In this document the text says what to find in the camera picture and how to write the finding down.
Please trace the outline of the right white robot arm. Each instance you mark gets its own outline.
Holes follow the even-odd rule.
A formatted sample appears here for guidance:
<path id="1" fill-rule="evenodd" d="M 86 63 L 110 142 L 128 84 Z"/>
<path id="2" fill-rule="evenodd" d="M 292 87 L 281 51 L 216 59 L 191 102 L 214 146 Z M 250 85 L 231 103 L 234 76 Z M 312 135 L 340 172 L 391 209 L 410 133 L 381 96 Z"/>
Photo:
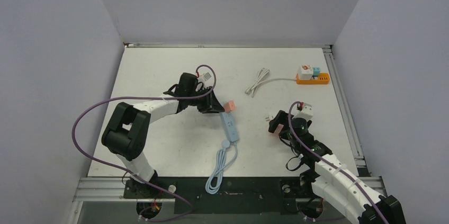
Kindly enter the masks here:
<path id="1" fill-rule="evenodd" d="M 300 167 L 308 167 L 300 174 L 300 192 L 324 199 L 351 223 L 405 223 L 398 199 L 372 189 L 314 138 L 309 132 L 312 117 L 307 106 L 291 113 L 271 112 L 267 117 L 268 131 L 293 151 Z"/>

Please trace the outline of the pink blue power strip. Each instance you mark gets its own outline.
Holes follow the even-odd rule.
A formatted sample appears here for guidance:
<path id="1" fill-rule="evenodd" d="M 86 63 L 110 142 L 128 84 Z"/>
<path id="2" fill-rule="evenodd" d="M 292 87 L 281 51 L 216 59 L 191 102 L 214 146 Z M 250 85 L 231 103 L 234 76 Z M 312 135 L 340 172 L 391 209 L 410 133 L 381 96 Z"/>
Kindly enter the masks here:
<path id="1" fill-rule="evenodd" d="M 220 113 L 220 119 L 227 139 L 232 143 L 237 142 L 239 140 L 239 134 L 232 114 L 222 112 Z"/>

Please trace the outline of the pink cube socket adapter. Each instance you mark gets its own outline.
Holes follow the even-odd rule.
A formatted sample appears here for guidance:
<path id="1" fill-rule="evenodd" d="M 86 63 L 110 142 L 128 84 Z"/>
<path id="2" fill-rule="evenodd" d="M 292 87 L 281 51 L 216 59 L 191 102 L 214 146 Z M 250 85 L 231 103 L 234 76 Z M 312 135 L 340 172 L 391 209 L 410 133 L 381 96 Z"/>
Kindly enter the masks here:
<path id="1" fill-rule="evenodd" d="M 269 123 L 271 120 L 273 120 L 275 118 L 276 115 L 277 115 L 277 111 L 270 111 L 268 113 L 267 117 L 265 118 L 266 122 Z M 278 136 L 282 129 L 283 129 L 283 124 L 279 124 L 272 134 L 275 136 Z"/>

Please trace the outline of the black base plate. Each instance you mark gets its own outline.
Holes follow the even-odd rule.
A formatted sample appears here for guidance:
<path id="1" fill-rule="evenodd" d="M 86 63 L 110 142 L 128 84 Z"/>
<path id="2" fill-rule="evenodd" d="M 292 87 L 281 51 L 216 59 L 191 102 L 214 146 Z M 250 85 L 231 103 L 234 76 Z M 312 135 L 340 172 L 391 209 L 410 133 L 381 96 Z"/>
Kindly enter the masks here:
<path id="1" fill-rule="evenodd" d="M 174 204 L 175 214 L 191 210 L 193 214 L 278 212 L 319 217 L 324 211 L 323 202 L 298 177 L 225 177 L 216 194 L 206 192 L 205 177 L 159 177 L 155 183 L 172 189 L 191 205 L 132 179 L 123 181 L 123 197 L 137 199 L 137 211 L 150 207 L 151 214 L 167 206 L 167 200 Z"/>

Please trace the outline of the orange power strip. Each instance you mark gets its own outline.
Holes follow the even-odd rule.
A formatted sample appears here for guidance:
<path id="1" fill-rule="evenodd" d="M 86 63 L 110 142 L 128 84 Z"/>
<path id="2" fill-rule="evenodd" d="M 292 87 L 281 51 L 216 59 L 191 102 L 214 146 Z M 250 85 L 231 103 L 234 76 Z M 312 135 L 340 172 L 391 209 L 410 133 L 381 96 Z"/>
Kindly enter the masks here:
<path id="1" fill-rule="evenodd" d="M 317 77 L 312 77 L 309 80 L 299 79 L 299 75 L 296 75 L 295 81 L 298 85 L 327 85 L 330 82 L 330 76 L 328 73 L 319 73 Z"/>

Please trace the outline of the small pink plug adapter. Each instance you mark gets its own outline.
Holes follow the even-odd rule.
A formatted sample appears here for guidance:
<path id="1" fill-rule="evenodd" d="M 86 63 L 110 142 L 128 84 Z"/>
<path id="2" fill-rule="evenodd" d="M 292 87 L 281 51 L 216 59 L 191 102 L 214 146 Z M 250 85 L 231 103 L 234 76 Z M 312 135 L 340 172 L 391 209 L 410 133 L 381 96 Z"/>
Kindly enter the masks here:
<path id="1" fill-rule="evenodd" d="M 236 109 L 234 101 L 228 101 L 223 105 L 224 111 L 230 113 Z"/>

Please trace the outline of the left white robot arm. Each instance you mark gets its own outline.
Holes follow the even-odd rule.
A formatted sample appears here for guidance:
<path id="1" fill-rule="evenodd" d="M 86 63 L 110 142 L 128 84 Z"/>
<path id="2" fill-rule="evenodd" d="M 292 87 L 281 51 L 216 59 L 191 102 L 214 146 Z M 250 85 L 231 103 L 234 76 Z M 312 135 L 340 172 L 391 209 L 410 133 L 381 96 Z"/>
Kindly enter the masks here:
<path id="1" fill-rule="evenodd" d="M 157 193 L 157 172 L 143 152 L 149 126 L 168 115 L 178 114 L 194 106 L 200 113 L 222 113 L 213 90 L 211 73 L 182 73 L 179 82 L 160 97 L 137 104 L 119 103 L 103 132 L 101 142 L 115 154 L 138 182 L 137 191 L 150 198 Z"/>

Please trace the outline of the white cube adapter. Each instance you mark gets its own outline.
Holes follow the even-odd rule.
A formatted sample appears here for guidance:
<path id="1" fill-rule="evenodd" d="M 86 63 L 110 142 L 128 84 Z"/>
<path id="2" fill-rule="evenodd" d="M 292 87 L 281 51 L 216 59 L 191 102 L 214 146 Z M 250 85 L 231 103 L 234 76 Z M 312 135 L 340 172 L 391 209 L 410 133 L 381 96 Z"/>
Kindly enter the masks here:
<path id="1" fill-rule="evenodd" d="M 301 65 L 298 69 L 298 80 L 311 80 L 313 77 L 313 68 L 310 65 Z"/>

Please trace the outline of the teal plug adapter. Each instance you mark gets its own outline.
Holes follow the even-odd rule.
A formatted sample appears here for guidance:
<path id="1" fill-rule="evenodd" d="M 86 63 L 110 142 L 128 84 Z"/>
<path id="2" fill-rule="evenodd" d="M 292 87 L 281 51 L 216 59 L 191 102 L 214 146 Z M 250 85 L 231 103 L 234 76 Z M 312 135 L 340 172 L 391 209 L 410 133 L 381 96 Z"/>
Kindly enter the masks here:
<path id="1" fill-rule="evenodd" d="M 313 77 L 318 77 L 319 74 L 321 73 L 321 69 L 320 69 L 320 67 L 312 67 L 312 72 L 313 72 L 313 74 L 312 74 Z"/>

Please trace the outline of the aluminium frame rail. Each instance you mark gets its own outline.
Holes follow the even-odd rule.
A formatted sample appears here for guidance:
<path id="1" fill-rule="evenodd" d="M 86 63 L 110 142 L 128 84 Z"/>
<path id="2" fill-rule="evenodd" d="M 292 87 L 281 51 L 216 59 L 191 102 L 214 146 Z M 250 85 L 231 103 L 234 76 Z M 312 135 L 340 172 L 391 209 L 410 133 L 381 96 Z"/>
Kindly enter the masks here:
<path id="1" fill-rule="evenodd" d="M 323 53 L 324 58 L 326 60 L 327 68 L 328 68 L 328 74 L 330 75 L 331 82 L 334 87 L 334 91 L 336 94 L 337 102 L 340 108 L 340 112 L 342 114 L 343 123 L 345 126 L 346 133 L 348 135 L 348 141 L 351 146 L 351 151 L 354 156 L 356 168 L 361 174 L 362 177 L 369 177 L 372 176 L 365 161 L 365 157 L 362 150 L 362 145 L 360 142 L 360 139 L 358 137 L 355 123 L 353 120 L 353 116 L 351 114 L 347 98 L 345 96 L 342 83 L 340 81 L 336 63 L 335 63 L 335 57 L 332 51 L 331 45 L 326 45 L 323 47 Z"/>

